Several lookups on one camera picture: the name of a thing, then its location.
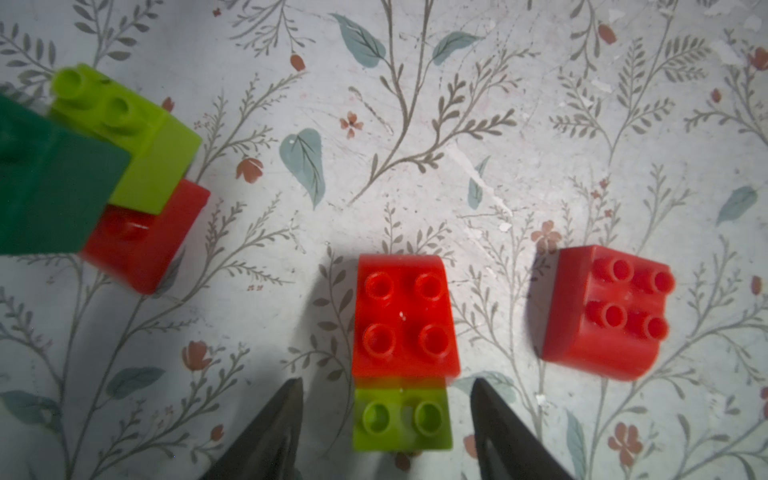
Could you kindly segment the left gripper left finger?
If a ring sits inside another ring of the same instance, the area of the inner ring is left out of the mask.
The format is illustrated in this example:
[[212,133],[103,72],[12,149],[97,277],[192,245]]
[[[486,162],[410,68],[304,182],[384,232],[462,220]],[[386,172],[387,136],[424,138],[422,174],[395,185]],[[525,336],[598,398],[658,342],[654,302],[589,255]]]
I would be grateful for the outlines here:
[[287,380],[200,479],[295,479],[303,380]]

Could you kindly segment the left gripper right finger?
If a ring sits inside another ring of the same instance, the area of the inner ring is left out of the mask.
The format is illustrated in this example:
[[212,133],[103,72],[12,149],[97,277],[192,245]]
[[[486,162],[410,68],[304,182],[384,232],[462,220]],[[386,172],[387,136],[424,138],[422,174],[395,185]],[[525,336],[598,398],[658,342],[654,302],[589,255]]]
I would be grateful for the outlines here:
[[470,403],[483,480],[573,479],[487,380],[474,381]]

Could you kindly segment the light green lego brick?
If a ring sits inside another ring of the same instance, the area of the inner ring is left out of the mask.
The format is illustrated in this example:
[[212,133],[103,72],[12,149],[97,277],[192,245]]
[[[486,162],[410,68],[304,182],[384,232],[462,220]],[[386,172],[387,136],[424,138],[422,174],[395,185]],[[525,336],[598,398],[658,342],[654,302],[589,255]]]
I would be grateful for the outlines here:
[[414,452],[453,447],[448,381],[361,377],[355,380],[353,447]]
[[85,64],[51,82],[53,119],[130,154],[109,203],[159,214],[194,160],[201,137],[167,110]]

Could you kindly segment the red lego brick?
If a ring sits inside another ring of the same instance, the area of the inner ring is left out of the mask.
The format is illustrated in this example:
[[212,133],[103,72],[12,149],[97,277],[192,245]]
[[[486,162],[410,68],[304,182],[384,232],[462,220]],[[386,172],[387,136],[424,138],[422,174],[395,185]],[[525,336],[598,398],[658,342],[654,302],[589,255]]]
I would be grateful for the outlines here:
[[352,374],[450,383],[461,371],[445,266],[434,255],[358,261]]
[[209,197],[209,190],[182,180],[158,215],[110,205],[80,256],[137,292],[152,294]]

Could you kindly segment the dark green lego brick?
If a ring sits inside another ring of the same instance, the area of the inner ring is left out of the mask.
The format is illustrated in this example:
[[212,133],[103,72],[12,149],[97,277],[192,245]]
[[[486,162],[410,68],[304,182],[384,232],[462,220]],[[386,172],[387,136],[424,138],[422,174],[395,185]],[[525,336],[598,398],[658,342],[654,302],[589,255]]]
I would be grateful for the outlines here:
[[78,253],[130,154],[1,98],[1,253]]

